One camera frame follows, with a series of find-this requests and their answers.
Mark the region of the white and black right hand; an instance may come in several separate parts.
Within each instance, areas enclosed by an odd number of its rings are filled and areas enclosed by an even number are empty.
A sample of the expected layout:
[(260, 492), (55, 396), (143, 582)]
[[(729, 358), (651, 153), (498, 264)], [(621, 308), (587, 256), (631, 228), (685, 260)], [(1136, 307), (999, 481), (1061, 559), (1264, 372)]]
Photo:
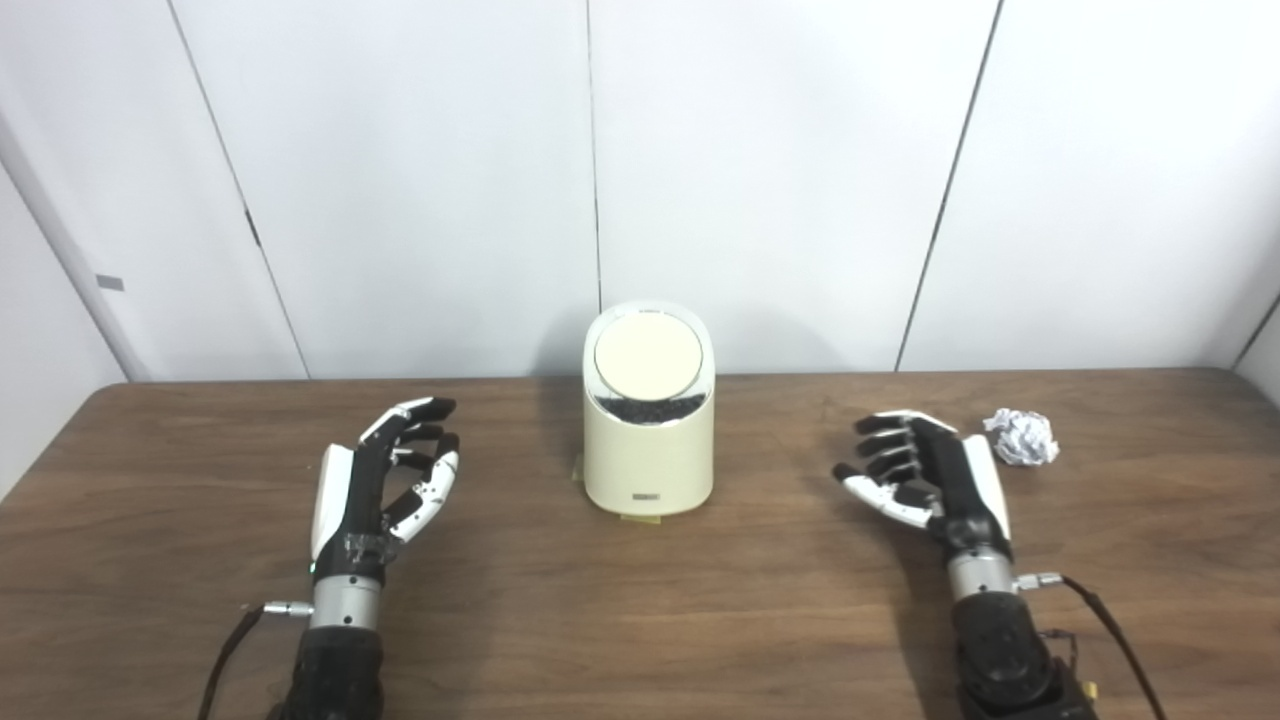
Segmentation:
[(946, 559), (988, 548), (1014, 559), (1007, 505), (989, 443), (924, 413), (901, 409), (855, 423), (859, 465), (836, 482), (877, 512), (924, 530)]

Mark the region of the white and black left hand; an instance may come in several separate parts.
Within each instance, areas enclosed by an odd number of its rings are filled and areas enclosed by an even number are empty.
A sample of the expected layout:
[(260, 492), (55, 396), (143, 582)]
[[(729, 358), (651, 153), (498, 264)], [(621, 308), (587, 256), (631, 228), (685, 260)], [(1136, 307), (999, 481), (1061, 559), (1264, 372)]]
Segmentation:
[(387, 568), (439, 514), (460, 469), (460, 437), (443, 423), (453, 398), (424, 397), (384, 411), (355, 447), (330, 445), (310, 541), (314, 582), (387, 582)]

